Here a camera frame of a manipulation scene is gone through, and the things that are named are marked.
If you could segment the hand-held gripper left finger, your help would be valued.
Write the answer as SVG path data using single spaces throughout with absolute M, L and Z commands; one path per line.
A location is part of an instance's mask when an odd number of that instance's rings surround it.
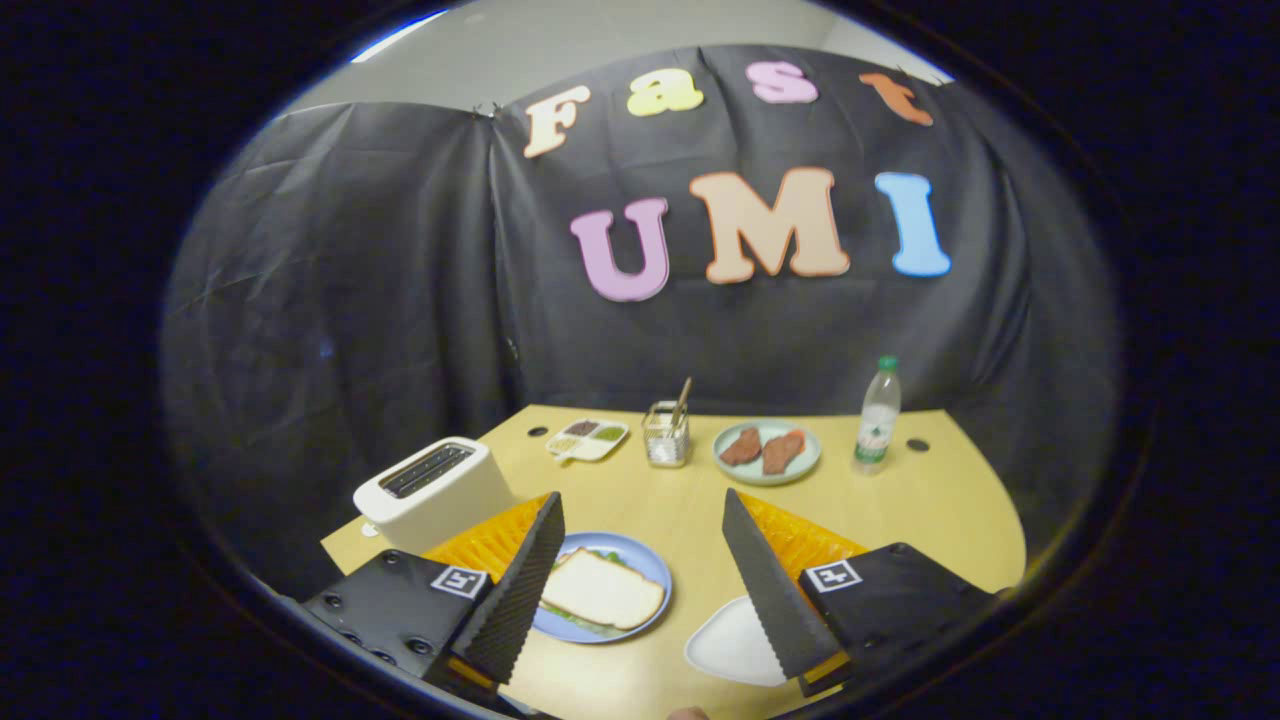
M 467 701 L 509 683 L 564 539 L 545 493 L 428 555 L 383 550 L 305 607 L 385 667 Z

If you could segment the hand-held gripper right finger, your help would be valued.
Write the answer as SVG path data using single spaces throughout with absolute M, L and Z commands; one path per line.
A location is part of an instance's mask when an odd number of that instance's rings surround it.
M 772 653 L 808 697 L 924 662 L 997 601 L 911 544 L 867 550 L 736 489 L 722 533 Z

